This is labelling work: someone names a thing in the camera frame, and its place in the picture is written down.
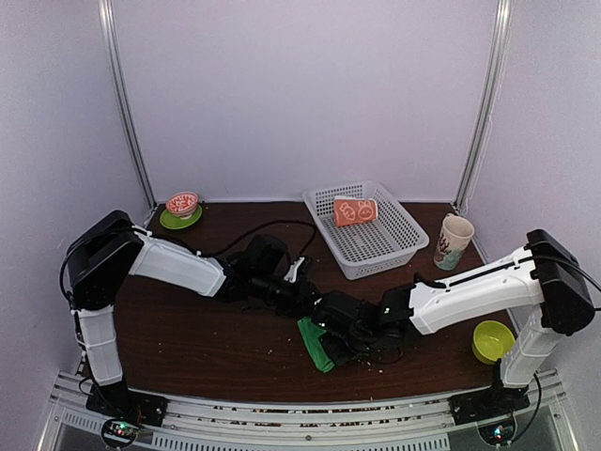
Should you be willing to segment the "green microfiber towel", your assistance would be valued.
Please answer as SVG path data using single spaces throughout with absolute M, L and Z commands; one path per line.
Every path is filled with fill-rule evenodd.
M 308 318 L 297 321 L 297 326 L 303 344 L 313 361 L 316 369 L 322 373 L 329 373 L 336 367 L 334 351 L 329 348 L 327 331 L 317 326 Z

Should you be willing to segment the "white plastic mesh basket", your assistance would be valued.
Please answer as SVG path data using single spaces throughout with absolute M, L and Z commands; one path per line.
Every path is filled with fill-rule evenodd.
M 418 222 L 381 184 L 348 182 L 302 194 L 324 241 L 348 280 L 406 265 L 429 244 Z M 378 217 L 366 224 L 335 224 L 334 200 L 373 200 Z

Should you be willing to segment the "orange bunny pattern towel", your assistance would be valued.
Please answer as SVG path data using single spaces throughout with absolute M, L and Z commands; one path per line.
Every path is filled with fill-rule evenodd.
M 378 203 L 371 198 L 337 196 L 333 201 L 333 212 L 337 227 L 362 225 L 378 218 Z

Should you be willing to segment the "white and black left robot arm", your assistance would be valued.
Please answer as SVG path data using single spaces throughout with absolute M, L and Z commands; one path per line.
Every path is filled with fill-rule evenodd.
M 127 278 L 156 280 L 221 302 L 254 298 L 291 318 L 311 314 L 320 293 L 306 275 L 309 258 L 292 258 L 286 243 L 265 228 L 258 225 L 218 251 L 203 252 L 114 210 L 69 246 L 59 289 L 75 318 L 98 400 L 113 416 L 125 417 L 135 407 L 114 322 L 116 296 Z

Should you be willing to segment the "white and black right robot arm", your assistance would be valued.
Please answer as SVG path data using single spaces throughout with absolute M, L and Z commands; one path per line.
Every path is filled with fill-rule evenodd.
M 501 357 L 499 380 L 481 397 L 487 413 L 503 413 L 559 341 L 587 327 L 597 311 L 593 279 L 577 258 L 544 229 L 493 263 L 445 279 L 386 290 L 377 304 L 331 291 L 314 303 L 311 321 L 357 353 L 398 347 L 408 327 L 422 335 L 464 320 L 528 306 L 516 343 Z

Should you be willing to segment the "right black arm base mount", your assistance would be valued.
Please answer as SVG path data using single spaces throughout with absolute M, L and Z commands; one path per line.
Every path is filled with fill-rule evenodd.
M 480 422 L 528 408 L 527 392 L 526 386 L 506 387 L 501 380 L 500 368 L 495 365 L 491 384 L 484 389 L 451 396 L 450 411 L 457 426 Z

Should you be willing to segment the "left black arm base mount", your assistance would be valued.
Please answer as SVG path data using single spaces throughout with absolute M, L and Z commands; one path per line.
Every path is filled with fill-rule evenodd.
M 132 391 L 125 381 L 105 386 L 94 382 L 85 403 L 89 411 L 153 427 L 162 425 L 167 406 L 165 397 Z

